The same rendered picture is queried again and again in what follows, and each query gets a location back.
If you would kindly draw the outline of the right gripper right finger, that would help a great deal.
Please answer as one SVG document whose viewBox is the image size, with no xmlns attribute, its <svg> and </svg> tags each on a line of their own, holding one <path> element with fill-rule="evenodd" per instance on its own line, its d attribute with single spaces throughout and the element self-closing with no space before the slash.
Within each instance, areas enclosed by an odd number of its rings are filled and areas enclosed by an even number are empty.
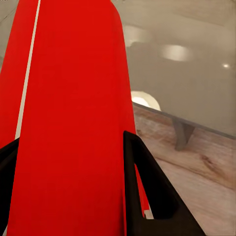
<svg viewBox="0 0 236 236">
<path fill-rule="evenodd" d="M 206 236 L 137 134 L 123 132 L 127 236 Z M 154 219 L 143 217 L 137 166 Z"/>
</svg>

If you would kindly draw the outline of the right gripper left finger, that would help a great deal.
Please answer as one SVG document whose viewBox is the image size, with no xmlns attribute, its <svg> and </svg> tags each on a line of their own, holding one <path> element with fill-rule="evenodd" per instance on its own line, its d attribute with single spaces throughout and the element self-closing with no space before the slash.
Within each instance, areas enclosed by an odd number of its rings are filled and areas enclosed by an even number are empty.
<svg viewBox="0 0 236 236">
<path fill-rule="evenodd" d="M 8 225 L 19 140 L 0 149 L 0 236 Z"/>
</svg>

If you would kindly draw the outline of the radio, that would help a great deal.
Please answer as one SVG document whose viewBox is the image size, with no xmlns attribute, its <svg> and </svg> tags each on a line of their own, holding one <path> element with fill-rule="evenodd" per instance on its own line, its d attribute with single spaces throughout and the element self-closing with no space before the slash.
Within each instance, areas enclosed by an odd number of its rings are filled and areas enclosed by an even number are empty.
<svg viewBox="0 0 236 236">
<path fill-rule="evenodd" d="M 136 134 L 111 0 L 20 0 L 0 73 L 0 149 L 20 138 L 2 236 L 127 236 L 124 131 Z"/>
</svg>

